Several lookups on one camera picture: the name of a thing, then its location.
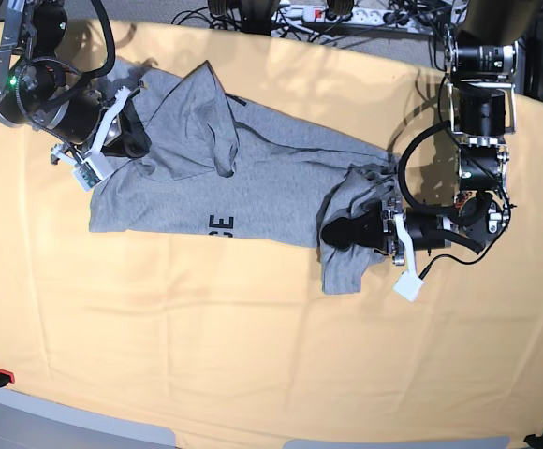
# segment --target red object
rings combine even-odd
[[[13,372],[5,371],[4,369],[0,369],[0,374],[5,374],[6,376],[9,376],[10,383],[15,384],[16,378],[13,375]]]

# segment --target gray t-shirt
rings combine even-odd
[[[320,246],[320,226],[359,216],[395,188],[395,158],[373,145],[226,95],[209,64],[185,79],[118,61],[112,95],[138,81],[133,99],[151,141],[116,167],[91,202],[92,232],[137,231],[273,239]],[[326,293],[360,290],[372,250],[337,252],[321,242]]]

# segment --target cloth fold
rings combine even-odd
[[[92,232],[137,231],[273,239],[321,248],[323,289],[360,290],[384,257],[337,252],[321,227],[355,218],[395,189],[396,158],[355,138],[226,95],[205,63],[181,80],[118,61],[101,88],[147,89],[132,114],[151,140],[148,155],[112,159],[114,175],[91,202]]]

